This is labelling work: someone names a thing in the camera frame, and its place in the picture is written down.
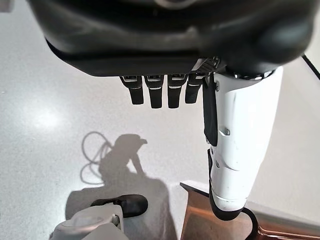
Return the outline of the left five-finger robot hand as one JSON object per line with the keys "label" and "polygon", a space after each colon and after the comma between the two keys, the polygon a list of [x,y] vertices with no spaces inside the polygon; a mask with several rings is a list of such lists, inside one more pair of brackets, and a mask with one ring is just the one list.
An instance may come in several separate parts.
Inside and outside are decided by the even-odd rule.
{"label": "left five-finger robot hand", "polygon": [[209,199],[223,221],[244,211],[270,141],[283,65],[308,47],[317,0],[31,0],[51,51],[121,79],[135,105],[203,95]]}

